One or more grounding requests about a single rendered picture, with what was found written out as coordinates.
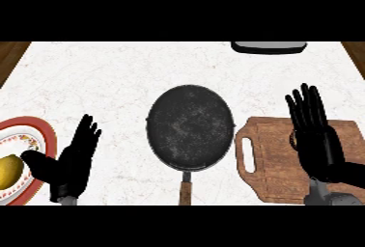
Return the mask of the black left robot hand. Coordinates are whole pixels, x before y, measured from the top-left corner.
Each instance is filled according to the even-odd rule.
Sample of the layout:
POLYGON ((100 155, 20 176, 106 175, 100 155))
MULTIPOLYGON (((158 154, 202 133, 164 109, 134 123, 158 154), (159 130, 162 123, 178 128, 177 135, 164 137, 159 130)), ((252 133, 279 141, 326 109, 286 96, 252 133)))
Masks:
POLYGON ((50 184, 53 203, 59 203, 59 198, 66 196, 78 199, 85 190, 100 135, 102 131, 97 129, 93 117, 85 114, 59 159, 38 151, 25 151, 20 154, 32 176, 50 184))

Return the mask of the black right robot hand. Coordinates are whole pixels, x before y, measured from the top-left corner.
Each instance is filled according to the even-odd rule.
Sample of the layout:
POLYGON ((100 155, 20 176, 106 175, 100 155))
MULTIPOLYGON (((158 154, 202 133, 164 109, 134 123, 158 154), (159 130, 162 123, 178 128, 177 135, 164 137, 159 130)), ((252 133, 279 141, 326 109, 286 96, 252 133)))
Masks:
POLYGON ((310 178, 365 189, 365 165, 344 161, 335 129, 329 126, 320 95, 314 86, 285 95, 297 138, 297 153, 310 178))

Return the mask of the wooden cutting board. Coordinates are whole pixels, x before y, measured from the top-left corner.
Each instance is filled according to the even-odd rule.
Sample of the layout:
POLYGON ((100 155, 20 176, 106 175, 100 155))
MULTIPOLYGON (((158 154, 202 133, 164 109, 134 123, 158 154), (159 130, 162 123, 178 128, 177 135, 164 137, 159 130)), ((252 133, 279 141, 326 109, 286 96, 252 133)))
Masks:
MULTIPOLYGON (((365 140, 356 122, 329 120, 328 124, 341 140, 344 160, 365 164, 365 140)), ((289 141, 292 130, 288 118, 248 118, 235 135, 236 169, 263 202, 302 205, 308 178, 289 141), (254 173, 245 170, 242 138, 248 138, 252 144, 254 173)), ((328 185, 328 190, 353 194, 365 204, 365 189, 335 183, 328 185)))

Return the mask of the dark grey appliance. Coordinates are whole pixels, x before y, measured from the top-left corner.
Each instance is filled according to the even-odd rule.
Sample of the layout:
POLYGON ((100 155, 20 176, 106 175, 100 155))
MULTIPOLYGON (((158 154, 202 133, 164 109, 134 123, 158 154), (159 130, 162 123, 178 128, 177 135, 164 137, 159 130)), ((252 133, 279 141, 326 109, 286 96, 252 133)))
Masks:
POLYGON ((295 54, 301 53, 307 43, 304 41, 233 41, 232 49, 248 54, 295 54))

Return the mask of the yellow lemon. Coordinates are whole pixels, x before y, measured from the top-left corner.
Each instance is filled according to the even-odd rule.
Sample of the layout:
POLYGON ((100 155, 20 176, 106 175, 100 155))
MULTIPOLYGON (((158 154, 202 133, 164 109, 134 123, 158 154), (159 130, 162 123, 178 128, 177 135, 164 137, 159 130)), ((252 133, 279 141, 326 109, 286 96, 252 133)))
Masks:
POLYGON ((20 178, 22 169, 22 160, 14 154, 0 158, 0 190, 14 185, 20 178))

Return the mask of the red rimmed patterned plate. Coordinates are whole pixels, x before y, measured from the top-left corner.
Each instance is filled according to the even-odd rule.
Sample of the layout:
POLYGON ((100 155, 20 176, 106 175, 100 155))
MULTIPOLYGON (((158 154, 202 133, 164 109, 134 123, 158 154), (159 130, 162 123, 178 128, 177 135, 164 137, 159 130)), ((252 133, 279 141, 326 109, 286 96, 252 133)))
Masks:
MULTIPOLYGON (((20 156, 35 150, 56 157, 57 139, 48 123, 35 117, 16 117, 0 123, 0 158, 13 154, 20 156)), ((0 190, 0 206, 25 205, 34 197, 42 182, 31 175, 26 165, 14 184, 0 190)))

